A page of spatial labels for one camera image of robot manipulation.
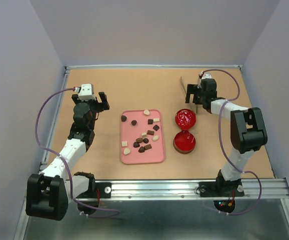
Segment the metal tongs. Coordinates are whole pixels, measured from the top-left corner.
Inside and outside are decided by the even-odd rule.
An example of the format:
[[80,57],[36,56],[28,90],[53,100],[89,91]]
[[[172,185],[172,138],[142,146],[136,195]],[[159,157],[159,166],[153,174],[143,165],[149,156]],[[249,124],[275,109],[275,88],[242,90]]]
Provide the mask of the metal tongs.
[[191,110],[197,115],[198,105],[201,105],[201,84],[185,84],[182,77],[180,77],[180,84],[185,94],[185,103],[188,104]]

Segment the dark round chocolate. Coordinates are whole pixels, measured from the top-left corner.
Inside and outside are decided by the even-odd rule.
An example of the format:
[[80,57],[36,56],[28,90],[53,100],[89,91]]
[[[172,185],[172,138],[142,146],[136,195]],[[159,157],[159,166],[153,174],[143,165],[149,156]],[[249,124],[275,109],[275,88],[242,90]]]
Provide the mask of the dark round chocolate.
[[133,126],[135,126],[135,125],[137,124],[137,121],[136,121],[136,120],[132,120],[132,121],[131,121],[131,124],[132,124]]
[[122,122],[125,122],[126,120],[127,120],[127,117],[126,117],[125,115],[122,115],[122,116],[121,116],[121,121],[122,121]]

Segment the white heart chocolate top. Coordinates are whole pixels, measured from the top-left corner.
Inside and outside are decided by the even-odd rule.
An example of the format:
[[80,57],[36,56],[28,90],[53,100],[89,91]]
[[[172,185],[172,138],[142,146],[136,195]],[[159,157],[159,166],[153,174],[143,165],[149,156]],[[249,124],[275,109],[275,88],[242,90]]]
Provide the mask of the white heart chocolate top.
[[145,109],[145,110],[143,111],[143,113],[144,113],[146,116],[148,116],[148,115],[150,114],[150,111],[149,111],[148,109]]

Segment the dark diamond chocolate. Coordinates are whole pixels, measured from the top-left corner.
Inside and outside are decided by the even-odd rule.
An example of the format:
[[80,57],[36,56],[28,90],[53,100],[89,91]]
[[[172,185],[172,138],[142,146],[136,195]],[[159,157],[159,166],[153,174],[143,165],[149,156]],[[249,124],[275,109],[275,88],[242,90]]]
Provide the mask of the dark diamond chocolate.
[[153,129],[154,129],[155,131],[158,131],[158,130],[160,129],[160,127],[156,124],[156,125],[153,127]]

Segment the dark square chocolate top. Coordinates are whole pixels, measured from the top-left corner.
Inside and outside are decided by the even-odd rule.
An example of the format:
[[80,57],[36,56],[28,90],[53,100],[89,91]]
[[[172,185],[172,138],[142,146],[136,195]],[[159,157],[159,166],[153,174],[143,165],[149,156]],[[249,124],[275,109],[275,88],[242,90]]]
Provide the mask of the dark square chocolate top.
[[153,124],[153,119],[148,119],[147,124],[148,125],[152,125]]

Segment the brown oval chocolate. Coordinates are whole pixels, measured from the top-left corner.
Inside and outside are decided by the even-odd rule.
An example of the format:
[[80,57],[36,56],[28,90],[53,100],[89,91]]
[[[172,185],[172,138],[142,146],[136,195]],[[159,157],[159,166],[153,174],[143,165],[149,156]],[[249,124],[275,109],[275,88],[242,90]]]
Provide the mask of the brown oval chocolate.
[[142,137],[137,138],[137,139],[136,139],[136,142],[137,142],[137,143],[143,142],[143,138],[142,138]]

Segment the white oval chocolate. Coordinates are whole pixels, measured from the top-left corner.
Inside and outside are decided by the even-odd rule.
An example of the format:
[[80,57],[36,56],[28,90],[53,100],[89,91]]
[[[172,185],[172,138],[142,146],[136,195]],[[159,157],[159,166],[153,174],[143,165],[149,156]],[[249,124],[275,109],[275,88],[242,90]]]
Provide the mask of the white oval chocolate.
[[152,138],[152,141],[157,141],[159,139],[159,136],[158,135],[155,135],[155,136],[153,136],[153,138]]

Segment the brown rectangular chocolate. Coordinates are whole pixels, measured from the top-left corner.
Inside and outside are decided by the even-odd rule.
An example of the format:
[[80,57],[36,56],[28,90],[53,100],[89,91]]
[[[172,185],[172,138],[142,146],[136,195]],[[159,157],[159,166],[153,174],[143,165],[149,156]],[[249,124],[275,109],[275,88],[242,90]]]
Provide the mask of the brown rectangular chocolate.
[[147,134],[153,136],[155,134],[155,132],[153,130],[148,130]]

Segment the dark oval chocolate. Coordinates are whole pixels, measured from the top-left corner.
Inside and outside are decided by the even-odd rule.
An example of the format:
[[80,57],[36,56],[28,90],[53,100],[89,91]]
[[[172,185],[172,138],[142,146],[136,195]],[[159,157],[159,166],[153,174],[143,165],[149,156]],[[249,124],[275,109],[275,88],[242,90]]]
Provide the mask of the dark oval chocolate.
[[149,142],[149,139],[148,139],[148,138],[144,138],[144,139],[143,139],[143,142],[144,142],[145,144],[147,144],[147,143]]

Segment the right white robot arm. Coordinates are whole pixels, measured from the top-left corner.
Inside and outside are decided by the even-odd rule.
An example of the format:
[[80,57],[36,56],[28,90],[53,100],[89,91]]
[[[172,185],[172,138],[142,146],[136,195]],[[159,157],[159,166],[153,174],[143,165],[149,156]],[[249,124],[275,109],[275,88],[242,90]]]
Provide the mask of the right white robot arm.
[[223,178],[214,183],[215,191],[226,195],[233,189],[233,181],[241,178],[244,168],[260,148],[267,144],[268,134],[262,114],[258,107],[247,108],[232,103],[228,99],[218,97],[217,83],[213,78],[205,78],[200,84],[188,84],[185,102],[202,105],[210,114],[218,115],[218,133],[221,134],[221,120],[230,122],[230,155],[224,153],[227,163],[220,170]]

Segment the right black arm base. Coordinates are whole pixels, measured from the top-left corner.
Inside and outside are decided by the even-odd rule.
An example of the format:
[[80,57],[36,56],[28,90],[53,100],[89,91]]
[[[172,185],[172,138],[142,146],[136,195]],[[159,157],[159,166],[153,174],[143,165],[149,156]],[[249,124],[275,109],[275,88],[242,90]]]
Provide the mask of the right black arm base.
[[236,197],[245,195],[241,179],[226,181],[218,176],[215,181],[201,181],[196,193],[202,198],[215,198],[214,207],[224,213],[231,214],[236,207]]

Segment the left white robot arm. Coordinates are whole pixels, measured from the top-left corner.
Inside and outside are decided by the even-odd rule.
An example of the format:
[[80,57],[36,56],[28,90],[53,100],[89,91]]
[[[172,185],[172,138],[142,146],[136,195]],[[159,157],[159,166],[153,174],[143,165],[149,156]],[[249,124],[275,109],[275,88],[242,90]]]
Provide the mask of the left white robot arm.
[[80,87],[74,91],[76,93],[71,96],[75,104],[73,123],[64,147],[56,152],[39,144],[55,158],[50,166],[33,173],[27,180],[25,212],[28,216],[60,221],[67,213],[69,203],[77,201],[77,196],[91,197],[97,193],[92,173],[72,174],[71,169],[89,150],[99,113],[109,110],[110,105],[104,92],[95,97],[83,96]]

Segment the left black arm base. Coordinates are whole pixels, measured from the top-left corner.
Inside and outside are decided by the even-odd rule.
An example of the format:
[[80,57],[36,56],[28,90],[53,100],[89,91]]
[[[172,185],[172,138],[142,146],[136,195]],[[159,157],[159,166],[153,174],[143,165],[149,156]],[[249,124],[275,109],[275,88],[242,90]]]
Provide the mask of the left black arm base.
[[99,208],[100,199],[110,199],[112,191],[112,183],[105,182],[96,182],[95,176],[92,173],[86,172],[76,172],[73,177],[73,190],[78,190],[78,187],[81,184],[78,184],[78,181],[82,183],[88,183],[87,190],[83,190],[76,199],[96,199],[96,201],[86,201],[83,202],[86,205],[90,205],[95,208]]

